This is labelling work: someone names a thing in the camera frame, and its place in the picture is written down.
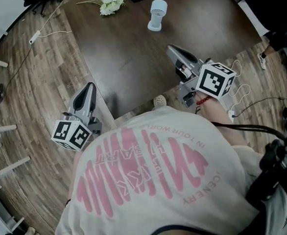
hand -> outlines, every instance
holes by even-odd
[[[208,96],[207,94],[205,94],[201,91],[196,91],[196,95],[194,97],[195,97],[196,101],[198,102],[200,100],[205,99],[207,96]]]

black cable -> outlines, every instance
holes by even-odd
[[[239,116],[240,116],[244,111],[246,111],[250,106],[253,106],[253,105],[255,105],[256,103],[265,101],[265,100],[267,100],[267,99],[287,100],[287,98],[284,98],[284,97],[274,97],[274,96],[272,96],[272,97],[267,97],[267,98],[264,98],[264,99],[262,99],[262,100],[259,100],[259,101],[257,101],[257,102],[254,102],[254,103],[250,104],[250,105],[247,106],[245,109],[243,109],[238,115],[232,115],[232,117],[233,117],[233,118],[239,117]]]
[[[256,125],[256,124],[222,124],[222,123],[217,123],[217,122],[212,122],[217,127],[226,127],[234,130],[239,130],[239,131],[252,131],[252,132],[264,132],[264,133],[269,133],[275,135],[277,138],[281,139],[284,141],[285,145],[287,145],[287,137],[280,133],[279,131],[264,126],[264,125]]]
[[[27,53],[26,57],[24,58],[24,60],[22,61],[21,65],[19,66],[19,68],[17,69],[17,71],[15,72],[15,74],[12,76],[12,78],[10,79],[10,81],[8,81],[7,86],[5,87],[5,91],[3,93],[3,97],[0,101],[0,104],[2,103],[5,95],[6,95],[6,91],[7,91],[7,87],[10,85],[10,83],[12,82],[13,78],[17,75],[17,73],[20,71],[21,67],[23,66],[23,63],[25,62],[26,58],[28,57],[28,55],[30,54],[30,51],[32,49],[32,44],[30,44],[30,49],[29,52]]]

dark wood tabletop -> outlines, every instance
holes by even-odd
[[[101,16],[98,5],[76,4],[80,1],[86,0],[72,0],[64,10],[114,118],[178,85],[165,53],[168,44],[222,62],[261,41],[233,0],[165,0],[160,32],[147,29],[153,0],[126,0],[110,16]]]

cable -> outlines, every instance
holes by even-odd
[[[238,62],[238,63],[239,63],[239,70],[240,70],[239,75],[238,75],[238,76],[235,76],[235,77],[239,77],[239,76],[241,75],[241,63],[240,63],[240,61],[239,61],[238,59],[236,59],[236,60],[233,62],[232,67],[231,67],[231,70],[233,69],[233,66],[234,66],[235,62]]]
[[[52,17],[52,15],[57,11],[58,8],[60,8],[60,6],[62,5],[64,0],[61,1],[60,5],[57,6],[57,8],[55,9],[55,11],[53,11],[53,13],[49,16],[48,20],[45,22],[44,26],[41,28],[41,30],[39,30],[40,32],[44,29],[44,27],[46,26],[47,22],[50,20],[50,18]]]
[[[249,86],[248,84],[243,84],[243,85],[241,85],[241,86],[244,86],[244,85],[247,85],[247,86],[249,87],[249,91],[248,91],[248,93],[247,93],[247,94],[245,94],[245,95],[243,95],[243,96],[241,97],[241,99],[240,99],[240,101],[239,101],[238,103],[233,104],[233,105],[232,105],[232,107],[231,107],[231,109],[230,109],[230,111],[233,109],[233,107],[234,107],[235,105],[240,104],[240,102],[242,101],[242,99],[250,93],[250,91],[251,91],[250,86]],[[241,86],[238,88],[237,92],[236,92],[232,97],[236,96],[236,94],[238,93],[238,91],[239,91],[239,89],[241,88]]]
[[[236,59],[236,60],[233,62],[232,67],[231,67],[231,70],[233,69],[235,62],[238,62],[238,63],[239,63],[239,70],[240,70],[239,75],[237,75],[237,76],[235,76],[235,77],[239,77],[239,76],[241,75],[241,63],[240,63],[240,61],[239,61],[238,59]],[[242,84],[242,85],[240,85],[240,87],[238,88],[238,90],[236,91],[236,93],[235,93],[234,95],[231,95],[230,93],[228,93],[228,95],[229,95],[230,97],[236,96],[242,86],[248,86],[248,87],[249,87],[249,92],[248,92],[247,94],[243,95],[238,103],[233,104],[232,107],[231,107],[231,109],[230,109],[230,111],[233,109],[233,107],[234,107],[235,105],[240,104],[240,102],[242,101],[242,99],[243,99],[245,96],[249,95],[249,93],[250,93],[250,91],[251,91],[251,88],[250,88],[249,84]]]
[[[287,137],[280,133],[279,131],[264,126],[264,125],[255,125],[255,124],[222,124],[222,123],[217,123],[217,122],[212,122],[213,125],[218,126],[218,127],[226,127],[234,130],[239,130],[239,131],[252,131],[252,132],[264,132],[264,133],[269,133],[273,134],[279,139],[283,140],[285,143],[287,143]]]
[[[254,103],[250,104],[250,105],[247,106],[245,109],[243,109],[238,115],[232,115],[232,117],[233,117],[233,118],[239,117],[239,116],[240,116],[244,111],[246,111],[249,107],[255,105],[256,103],[265,101],[265,100],[267,100],[267,99],[287,100],[287,98],[284,98],[284,97],[273,97],[273,96],[272,96],[272,97],[267,97],[267,98],[264,98],[264,99],[262,99],[262,100],[259,100],[259,101],[257,101],[257,102],[254,102]]]
[[[26,57],[24,58],[24,60],[22,61],[21,65],[19,66],[19,68],[17,69],[17,71],[15,72],[15,74],[12,76],[12,78],[10,79],[10,81],[7,83],[7,86],[5,87],[4,93],[3,93],[3,97],[2,100],[0,101],[0,104],[3,102],[3,99],[6,95],[6,91],[7,91],[7,87],[10,85],[10,83],[12,82],[13,78],[17,75],[17,73],[20,71],[21,67],[23,66],[23,63],[25,62],[26,58],[28,57],[28,55],[30,54],[30,51],[32,49],[32,44],[30,45],[30,49],[29,52],[27,53]]]
[[[230,93],[228,93],[228,95],[229,95],[230,97],[236,96],[236,94],[239,92],[240,88],[241,88],[242,86],[245,86],[245,85],[249,87],[249,92],[248,92],[248,94],[249,94],[249,93],[250,93],[250,90],[251,90],[250,85],[249,85],[249,84],[242,84],[242,85],[240,85],[240,87],[238,88],[238,90],[236,91],[236,93],[235,93],[234,95],[231,95]]]
[[[43,37],[48,37],[48,36],[50,36],[50,35],[52,35],[52,34],[54,34],[54,33],[60,33],[60,32],[63,32],[63,33],[71,33],[72,31],[62,31],[62,30],[60,30],[60,31],[56,31],[56,32],[53,32],[53,33],[50,33],[50,34],[48,34],[47,36],[38,36],[38,37],[40,37],[40,38],[43,38]]]

wooden floor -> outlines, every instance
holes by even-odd
[[[49,15],[57,7],[56,2],[47,6]],[[0,67],[0,83],[5,85],[30,49],[28,43],[40,29],[46,18],[27,12],[9,31],[0,44],[0,59],[9,63]],[[58,10],[47,23],[42,34],[58,30],[71,30],[62,10]],[[232,92],[238,85],[247,83],[251,93],[241,104],[234,107],[238,113],[251,102],[268,96],[287,97],[287,74],[278,54],[268,59],[268,70],[263,71],[256,53],[264,50],[260,43],[236,57],[225,61],[231,65],[235,58],[242,64],[242,74],[236,80]],[[15,173],[0,181],[0,198],[16,218],[25,217],[25,224],[34,227],[43,235],[53,234],[67,200],[72,160],[74,153],[55,145],[51,140],[54,123],[66,109],[73,93],[86,82],[93,81],[71,33],[54,34],[38,39],[7,90],[0,105],[0,126],[16,124],[17,130],[5,133],[0,138],[0,169],[25,156],[32,159],[17,168]],[[235,101],[246,92],[237,94]],[[96,116],[104,123],[104,131],[115,128],[126,119],[152,108],[145,104],[125,116],[113,120],[101,95],[97,95]],[[165,94],[168,104],[182,109],[175,88]],[[267,100],[249,108],[236,123],[263,124],[283,131],[282,107],[287,101]],[[273,139],[267,134],[244,133],[246,140],[257,152]]]

